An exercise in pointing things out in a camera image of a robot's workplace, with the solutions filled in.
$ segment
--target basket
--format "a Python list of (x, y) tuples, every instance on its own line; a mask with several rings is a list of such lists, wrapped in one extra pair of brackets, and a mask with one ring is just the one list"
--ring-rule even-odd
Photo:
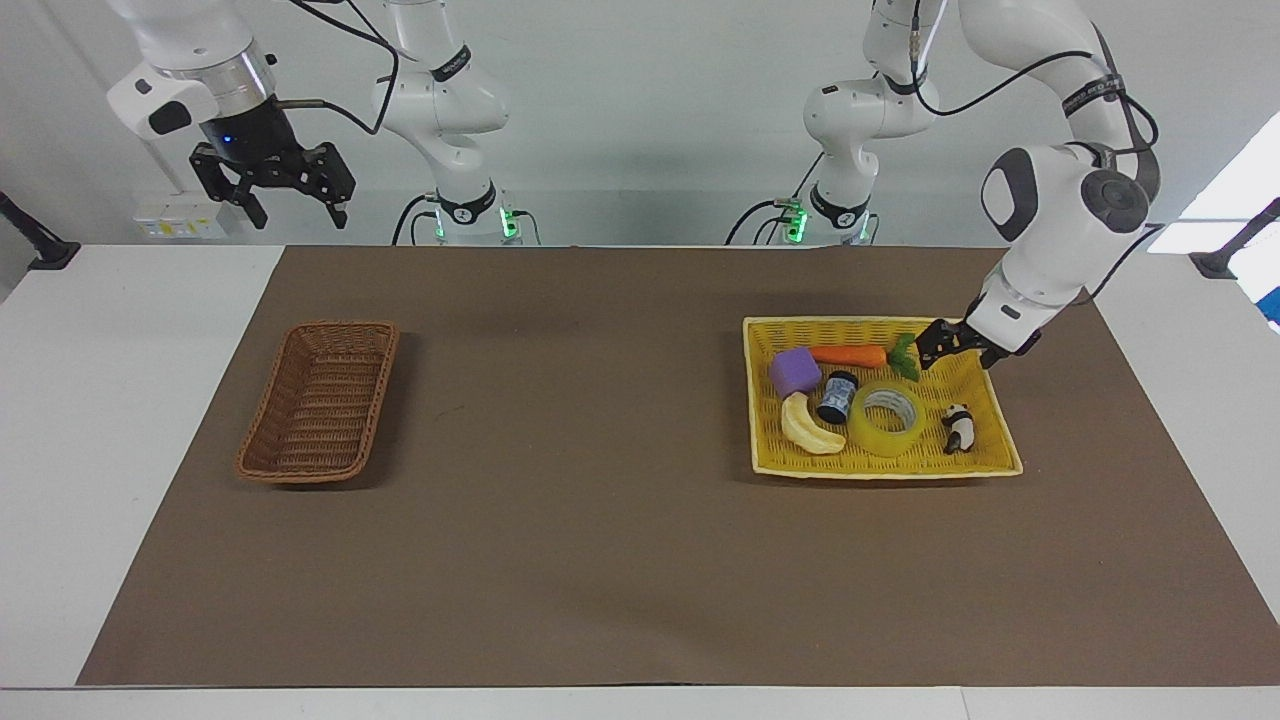
[[(920, 397), (924, 436), (900, 457), (878, 457), (852, 441), (838, 455), (815, 456), (800, 450), (782, 433), (782, 400), (769, 380), (773, 356), (794, 347), (818, 345), (892, 346), (902, 333), (919, 334), (927, 318), (748, 318), (742, 323), (746, 354), (748, 411), (751, 421), (751, 464), (763, 475), (838, 480), (924, 480), (1012, 477), (1023, 473), (1014, 439), (996, 401), (991, 378), (978, 355), (943, 357), (924, 372), (919, 383), (899, 378), (891, 369), (852, 368), (864, 384), (877, 379), (910, 386)], [(838, 366), (822, 365), (823, 379)], [(809, 410), (820, 401), (822, 388), (809, 395)], [(952, 404), (969, 406), (977, 442), (970, 452), (946, 455), (947, 429), (942, 414)], [(847, 437), (846, 425), (819, 427)]]
[(284, 336), (236, 474), (260, 483), (334, 483), (360, 474), (378, 430), (399, 331), (307, 323)]

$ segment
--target brown table surface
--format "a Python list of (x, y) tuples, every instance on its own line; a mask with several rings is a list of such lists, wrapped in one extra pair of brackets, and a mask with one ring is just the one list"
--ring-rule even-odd
[[(79, 683), (1280, 684), (1092, 307), (993, 370), (1020, 478), (751, 473), (744, 316), (955, 315), (997, 258), (291, 247)], [(317, 319), (406, 333), (372, 460), (241, 482), (275, 348)]]

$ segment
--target purple block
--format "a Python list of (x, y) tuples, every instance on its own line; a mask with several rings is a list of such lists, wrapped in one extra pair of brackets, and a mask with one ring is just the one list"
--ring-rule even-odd
[(808, 347), (778, 352), (769, 364), (769, 379), (778, 397), (787, 398), (797, 392), (813, 392), (822, 383), (822, 370)]

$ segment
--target panda figurine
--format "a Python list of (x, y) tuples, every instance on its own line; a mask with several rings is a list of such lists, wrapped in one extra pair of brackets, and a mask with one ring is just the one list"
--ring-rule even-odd
[(973, 415), (966, 405), (952, 405), (942, 414), (942, 424), (947, 428), (947, 445), (943, 452), (955, 455), (956, 452), (969, 452), (973, 450)]

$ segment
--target tape roll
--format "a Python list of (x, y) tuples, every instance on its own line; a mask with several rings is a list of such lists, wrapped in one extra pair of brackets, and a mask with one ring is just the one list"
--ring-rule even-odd
[[(895, 433), (876, 427), (867, 413), (872, 407), (883, 407), (897, 415), (904, 429)], [(897, 457), (924, 434), (923, 407), (920, 398), (905, 386), (887, 380), (867, 383), (854, 396), (850, 409), (854, 442), (872, 455)]]

